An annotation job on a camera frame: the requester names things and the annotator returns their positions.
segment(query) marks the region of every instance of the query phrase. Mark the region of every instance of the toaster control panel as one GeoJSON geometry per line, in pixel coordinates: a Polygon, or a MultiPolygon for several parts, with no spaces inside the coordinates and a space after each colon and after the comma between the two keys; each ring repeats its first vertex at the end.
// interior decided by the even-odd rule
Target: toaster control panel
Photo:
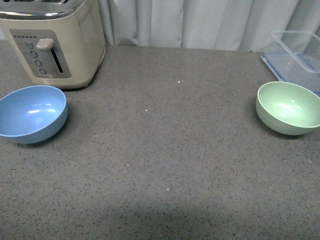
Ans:
{"type": "Polygon", "coordinates": [[[71,77],[54,31],[10,29],[10,33],[36,78],[68,79],[71,77]]]}

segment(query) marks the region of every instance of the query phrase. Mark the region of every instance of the blue bowl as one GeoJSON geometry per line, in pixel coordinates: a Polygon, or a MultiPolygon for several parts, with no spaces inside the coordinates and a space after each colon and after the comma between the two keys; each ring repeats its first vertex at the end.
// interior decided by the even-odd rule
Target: blue bowl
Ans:
{"type": "Polygon", "coordinates": [[[60,89],[25,87],[0,99],[0,136],[18,144],[38,143],[56,134],[67,114],[67,99],[60,89]]]}

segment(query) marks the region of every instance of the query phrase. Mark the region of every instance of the bowl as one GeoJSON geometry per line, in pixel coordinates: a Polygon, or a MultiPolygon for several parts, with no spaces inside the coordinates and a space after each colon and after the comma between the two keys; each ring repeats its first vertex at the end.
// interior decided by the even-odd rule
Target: bowl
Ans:
{"type": "Polygon", "coordinates": [[[56,134],[68,114],[67,99],[58,88],[29,86],[0,99],[0,137],[34,144],[56,134]]]}
{"type": "Polygon", "coordinates": [[[320,98],[312,91],[283,81],[262,85],[255,102],[262,122],[285,135],[302,135],[320,127],[320,98]]]}

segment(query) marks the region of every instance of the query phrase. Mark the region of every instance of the toaster lever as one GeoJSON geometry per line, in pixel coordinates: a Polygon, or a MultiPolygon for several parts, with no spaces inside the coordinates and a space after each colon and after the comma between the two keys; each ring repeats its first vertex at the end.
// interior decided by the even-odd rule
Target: toaster lever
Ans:
{"type": "Polygon", "coordinates": [[[35,45],[36,49],[39,50],[51,50],[55,45],[55,41],[51,38],[40,39],[39,42],[35,45]]]}

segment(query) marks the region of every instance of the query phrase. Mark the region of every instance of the gray countertop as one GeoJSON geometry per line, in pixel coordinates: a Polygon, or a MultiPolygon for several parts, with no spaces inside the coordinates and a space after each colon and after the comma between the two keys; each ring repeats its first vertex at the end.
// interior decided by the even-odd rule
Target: gray countertop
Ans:
{"type": "MultiPolygon", "coordinates": [[[[0,41],[0,98],[32,85],[0,41]]],[[[52,138],[0,139],[0,239],[319,239],[318,130],[255,110],[258,53],[108,46],[52,138]]]]}

